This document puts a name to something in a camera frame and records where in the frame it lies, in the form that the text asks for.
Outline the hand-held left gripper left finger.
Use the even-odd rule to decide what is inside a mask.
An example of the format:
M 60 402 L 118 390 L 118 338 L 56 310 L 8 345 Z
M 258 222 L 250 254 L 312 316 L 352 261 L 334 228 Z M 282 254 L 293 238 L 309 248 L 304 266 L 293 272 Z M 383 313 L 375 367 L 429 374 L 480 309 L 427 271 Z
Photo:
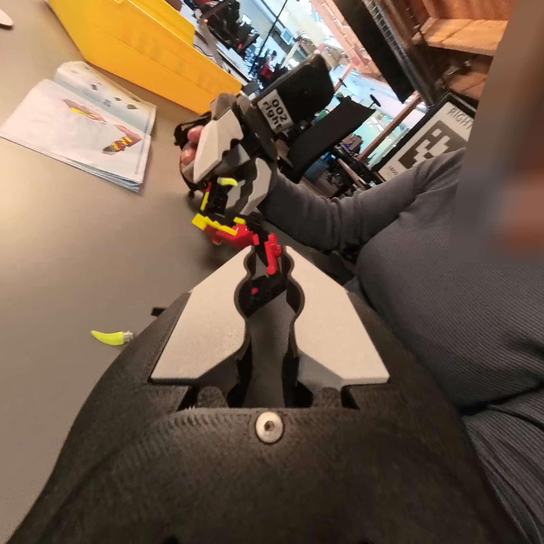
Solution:
M 156 384 L 236 384 L 248 346 L 239 291 L 250 277 L 244 248 L 191 291 L 151 373 Z

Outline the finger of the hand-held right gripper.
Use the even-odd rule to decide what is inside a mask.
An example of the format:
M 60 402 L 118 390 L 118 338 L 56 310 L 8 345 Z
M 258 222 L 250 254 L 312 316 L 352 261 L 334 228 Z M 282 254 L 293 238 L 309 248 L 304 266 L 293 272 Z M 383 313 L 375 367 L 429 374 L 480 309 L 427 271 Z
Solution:
M 237 117 L 210 120 L 202 129 L 193 161 L 194 184 L 199 184 L 220 165 L 225 154 L 228 156 L 227 166 L 220 167 L 221 172 L 231 171 L 244 165 L 246 152 L 239 144 L 243 136 Z
M 242 179 L 228 190 L 226 213 L 247 216 L 257 210 L 275 180 L 276 166 L 265 160 L 252 160 L 242 166 Z

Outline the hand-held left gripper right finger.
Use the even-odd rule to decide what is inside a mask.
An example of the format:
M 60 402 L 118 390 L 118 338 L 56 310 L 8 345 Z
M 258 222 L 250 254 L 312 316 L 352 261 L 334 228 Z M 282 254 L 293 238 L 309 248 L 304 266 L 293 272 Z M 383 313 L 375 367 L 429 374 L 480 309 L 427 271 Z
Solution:
M 348 292 L 285 246 L 287 300 L 295 312 L 289 339 L 298 382 L 308 389 L 385 384 L 390 374 Z

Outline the black red yellow lego model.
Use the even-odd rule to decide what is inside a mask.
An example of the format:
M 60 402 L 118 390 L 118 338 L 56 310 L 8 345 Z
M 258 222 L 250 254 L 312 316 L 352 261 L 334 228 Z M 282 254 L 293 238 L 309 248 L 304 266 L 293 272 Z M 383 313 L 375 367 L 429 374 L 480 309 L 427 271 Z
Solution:
M 246 316 L 279 296 L 286 288 L 282 247 L 251 212 L 236 211 L 244 180 L 213 176 L 210 180 L 186 182 L 191 197 L 202 193 L 199 211 L 192 223 L 216 245 L 237 251 L 250 248 L 250 279 L 241 288 L 241 309 Z

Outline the yellow-green lego claw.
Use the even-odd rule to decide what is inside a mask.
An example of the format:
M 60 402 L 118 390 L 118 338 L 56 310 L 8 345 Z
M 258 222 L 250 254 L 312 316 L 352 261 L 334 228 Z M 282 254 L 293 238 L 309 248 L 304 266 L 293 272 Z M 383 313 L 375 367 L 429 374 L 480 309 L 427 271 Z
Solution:
M 120 347 L 126 345 L 128 343 L 131 343 L 134 339 L 134 333 L 131 331 L 105 333 L 97 330 L 92 330 L 91 335 L 100 343 L 113 347 Z

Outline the person's right forearm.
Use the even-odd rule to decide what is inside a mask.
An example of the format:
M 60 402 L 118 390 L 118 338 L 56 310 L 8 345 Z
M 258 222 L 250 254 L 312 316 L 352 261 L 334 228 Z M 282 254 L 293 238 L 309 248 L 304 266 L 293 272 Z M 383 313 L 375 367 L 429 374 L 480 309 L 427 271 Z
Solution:
M 258 210 L 268 223 L 307 247 L 332 251 L 362 245 L 398 219 L 434 182 L 454 181 L 465 151 L 425 160 L 343 199 L 317 196 L 277 174 Z

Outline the yellow plastic bin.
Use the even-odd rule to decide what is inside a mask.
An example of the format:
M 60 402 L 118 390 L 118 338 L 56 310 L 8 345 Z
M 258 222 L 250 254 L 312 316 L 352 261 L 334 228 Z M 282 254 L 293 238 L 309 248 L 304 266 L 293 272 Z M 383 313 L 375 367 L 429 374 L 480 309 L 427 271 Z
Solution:
M 203 114 L 241 83 L 194 48 L 194 25 L 166 1 L 49 1 L 90 64 Z

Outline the black white marker board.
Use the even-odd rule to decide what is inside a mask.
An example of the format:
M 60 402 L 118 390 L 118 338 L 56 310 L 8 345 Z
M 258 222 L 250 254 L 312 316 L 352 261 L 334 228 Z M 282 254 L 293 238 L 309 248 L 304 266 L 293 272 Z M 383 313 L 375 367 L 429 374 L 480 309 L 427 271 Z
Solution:
M 448 93 L 384 155 L 373 172 L 388 181 L 425 160 L 467 147 L 476 112 L 464 99 Z

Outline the open instruction booklet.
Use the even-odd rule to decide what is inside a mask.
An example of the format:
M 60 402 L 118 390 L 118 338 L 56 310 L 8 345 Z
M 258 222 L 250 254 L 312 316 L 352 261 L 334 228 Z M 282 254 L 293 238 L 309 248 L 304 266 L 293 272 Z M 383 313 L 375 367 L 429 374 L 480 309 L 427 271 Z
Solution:
M 1 137 L 138 193 L 156 113 L 90 65 L 71 61 L 32 88 Z

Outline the wooden shelf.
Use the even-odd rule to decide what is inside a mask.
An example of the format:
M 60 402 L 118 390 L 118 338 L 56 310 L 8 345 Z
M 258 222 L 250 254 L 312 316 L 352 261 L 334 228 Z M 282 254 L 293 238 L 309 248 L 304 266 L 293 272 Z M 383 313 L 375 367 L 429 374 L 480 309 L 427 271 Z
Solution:
M 413 42 L 493 57 L 515 1 L 411 1 Z

